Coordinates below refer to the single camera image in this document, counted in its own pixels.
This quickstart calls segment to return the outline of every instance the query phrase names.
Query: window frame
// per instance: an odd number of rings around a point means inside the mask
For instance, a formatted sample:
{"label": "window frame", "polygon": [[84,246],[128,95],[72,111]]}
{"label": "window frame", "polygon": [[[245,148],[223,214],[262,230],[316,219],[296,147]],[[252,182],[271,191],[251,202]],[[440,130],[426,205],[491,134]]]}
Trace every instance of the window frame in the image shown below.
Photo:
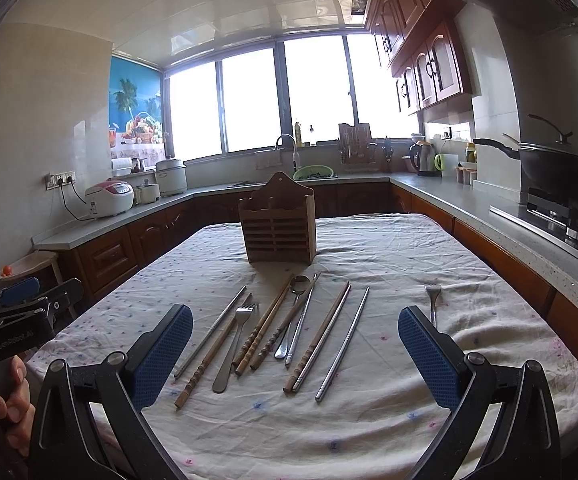
{"label": "window frame", "polygon": [[[239,56],[240,54],[247,54],[249,52],[254,52],[256,50],[264,50],[271,48],[273,50],[274,56],[274,68],[275,68],[275,86],[278,98],[278,112],[280,115],[280,135],[289,135],[293,137],[293,124],[291,122],[291,97],[289,95],[289,81],[287,75],[287,59],[285,57],[285,41],[291,40],[301,40],[304,38],[312,38],[315,36],[339,36],[343,44],[343,50],[345,53],[345,60],[347,61],[347,77],[349,79],[349,95],[351,97],[351,107],[354,117],[354,124],[360,124],[358,116],[358,104],[355,95],[355,83],[354,83],[354,72],[351,64],[351,55],[349,52],[349,43],[347,42],[347,36],[350,34],[370,34],[365,29],[358,30],[332,30],[330,32],[319,32],[318,34],[295,34],[290,36],[283,36],[281,38],[275,38],[273,40],[263,40],[254,43],[249,43],[243,46],[237,46],[230,48],[229,50],[222,50],[219,52],[212,52],[209,54],[194,57],[194,59],[176,63],[168,70],[163,72],[163,88],[165,88],[164,94],[166,95],[167,105],[163,106],[163,113],[165,118],[165,124],[171,125],[171,94],[169,90],[169,78],[171,76],[184,72],[189,68],[198,66],[201,64],[207,64],[213,62],[215,64],[215,74],[216,74],[216,94],[218,99],[218,114],[219,114],[219,124],[220,124],[220,141],[221,141],[221,153],[216,153],[209,156],[219,156],[219,155],[229,155],[229,153],[238,153],[238,151],[229,151],[229,143],[227,141],[227,126],[226,117],[224,112],[224,73],[223,73],[223,60],[228,57]],[[286,137],[282,139],[282,147],[293,149],[291,141]]]}

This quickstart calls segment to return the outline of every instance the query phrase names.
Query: cup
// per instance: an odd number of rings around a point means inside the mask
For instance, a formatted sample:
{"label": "cup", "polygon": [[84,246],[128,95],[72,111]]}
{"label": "cup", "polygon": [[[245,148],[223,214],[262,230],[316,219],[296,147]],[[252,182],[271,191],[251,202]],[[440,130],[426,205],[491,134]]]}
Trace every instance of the cup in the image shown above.
{"label": "cup", "polygon": [[434,166],[445,177],[453,177],[458,167],[458,155],[440,153],[434,157]]}

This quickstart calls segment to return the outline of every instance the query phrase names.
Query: gray countertop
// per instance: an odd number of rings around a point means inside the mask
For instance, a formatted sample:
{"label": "gray countertop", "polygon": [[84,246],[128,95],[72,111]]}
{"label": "gray countertop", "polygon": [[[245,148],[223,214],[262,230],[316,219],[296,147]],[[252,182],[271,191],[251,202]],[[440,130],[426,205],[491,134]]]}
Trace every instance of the gray countertop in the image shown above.
{"label": "gray countertop", "polygon": [[[358,173],[341,175],[330,180],[305,181],[306,184],[319,186],[353,182],[391,182],[438,206],[513,254],[578,307],[578,260],[555,244],[490,212],[492,205],[498,207],[513,205],[508,200],[475,190],[470,186],[463,186],[455,181],[421,177],[411,173]],[[91,220],[77,225],[36,242],[34,249],[70,250],[113,229],[194,196],[258,189],[261,186],[262,184],[230,187],[229,184],[223,184],[190,189],[184,194],[161,198],[156,203],[133,207],[111,218]]]}

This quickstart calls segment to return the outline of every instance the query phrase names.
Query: stainless steel chopstick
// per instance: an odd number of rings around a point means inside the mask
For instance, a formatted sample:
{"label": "stainless steel chopstick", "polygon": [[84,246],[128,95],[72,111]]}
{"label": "stainless steel chopstick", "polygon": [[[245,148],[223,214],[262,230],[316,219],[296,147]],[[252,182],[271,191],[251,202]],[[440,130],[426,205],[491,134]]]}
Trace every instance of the stainless steel chopstick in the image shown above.
{"label": "stainless steel chopstick", "polygon": [[223,312],[220,314],[220,316],[218,316],[218,319],[216,319],[213,324],[209,327],[209,331],[207,332],[207,334],[205,334],[205,337],[203,337],[203,340],[200,341],[200,344],[198,346],[195,347],[195,350],[193,351],[193,353],[191,355],[189,355],[189,357],[187,358],[187,360],[184,362],[184,364],[182,364],[182,366],[180,367],[180,369],[174,374],[174,379],[178,380],[181,375],[185,372],[185,370],[187,369],[187,367],[191,364],[191,361],[194,360],[195,356],[198,355],[198,352],[203,348],[203,346],[205,345],[205,343],[209,340],[209,338],[211,337],[211,334],[213,333],[213,331],[218,327],[218,325],[220,325],[221,321],[224,319],[225,316],[227,316],[227,314],[229,314],[229,311],[231,310],[231,307],[233,305],[236,304],[236,302],[239,300],[240,296],[243,294],[243,292],[247,290],[247,286],[243,286],[238,293],[236,294],[235,298],[233,298],[231,300],[231,302],[227,305],[227,307],[223,310]]}
{"label": "stainless steel chopstick", "polygon": [[[313,279],[315,280],[317,277],[317,273],[313,275]],[[303,329],[303,322],[304,318],[307,316],[307,309],[309,308],[309,302],[311,301],[311,295],[313,293],[313,288],[309,291],[309,296],[307,296],[307,301],[304,304],[303,313],[298,320],[298,326],[295,328],[295,333],[293,334],[293,339],[291,340],[291,346],[289,347],[289,351],[287,352],[287,358],[285,358],[285,366],[289,366],[291,364],[291,359],[293,359],[293,353],[295,352],[295,347],[298,344],[298,338],[300,337],[300,331]]]}
{"label": "stainless steel chopstick", "polygon": [[333,328],[334,323],[336,322],[336,319],[338,319],[340,311],[342,310],[342,306],[345,304],[347,296],[349,295],[349,290],[351,290],[351,283],[347,286],[347,290],[345,291],[344,295],[342,296],[342,299],[340,300],[340,303],[338,304],[338,308],[336,309],[336,312],[334,312],[334,314],[331,318],[331,321],[327,325],[325,332],[323,332],[322,337],[320,338],[320,341],[318,341],[318,344],[316,345],[316,348],[313,349],[313,353],[309,357],[307,364],[304,365],[303,371],[300,372],[300,375],[296,379],[295,384],[291,387],[291,391],[293,393],[296,393],[300,389],[301,384],[303,384],[304,378],[307,376],[307,374],[309,373],[309,370],[311,370],[311,367],[316,362],[318,354],[320,353],[320,350],[322,350],[322,347],[324,346],[325,341],[327,339],[327,336],[329,336],[329,332],[331,332],[331,329]]}
{"label": "stainless steel chopstick", "polygon": [[369,287],[367,287],[367,290],[365,290],[365,295],[363,296],[363,299],[360,302],[360,306],[358,307],[358,310],[355,313],[354,320],[351,322],[349,332],[347,332],[347,336],[345,340],[342,342],[342,346],[340,347],[340,350],[338,350],[338,354],[336,355],[336,358],[333,360],[333,364],[331,365],[331,368],[327,372],[325,380],[322,381],[322,386],[320,386],[320,389],[316,394],[316,402],[320,402],[324,398],[325,393],[327,393],[327,389],[331,384],[331,380],[336,374],[336,370],[338,370],[338,366],[340,365],[342,358],[345,356],[345,352],[347,351],[347,347],[349,346],[349,342],[351,341],[351,336],[354,335],[355,326],[358,324],[358,320],[360,320],[360,314],[362,313],[363,308],[365,306],[365,302],[367,301],[367,294],[369,294]]}

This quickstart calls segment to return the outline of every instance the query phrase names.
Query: palm tree poster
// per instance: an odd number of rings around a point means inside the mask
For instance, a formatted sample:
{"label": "palm tree poster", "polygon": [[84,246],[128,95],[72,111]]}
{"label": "palm tree poster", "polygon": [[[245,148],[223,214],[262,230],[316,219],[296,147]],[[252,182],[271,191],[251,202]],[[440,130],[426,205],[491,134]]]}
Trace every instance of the palm tree poster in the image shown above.
{"label": "palm tree poster", "polygon": [[157,70],[111,58],[109,147],[111,158],[144,159],[147,167],[165,158]]}

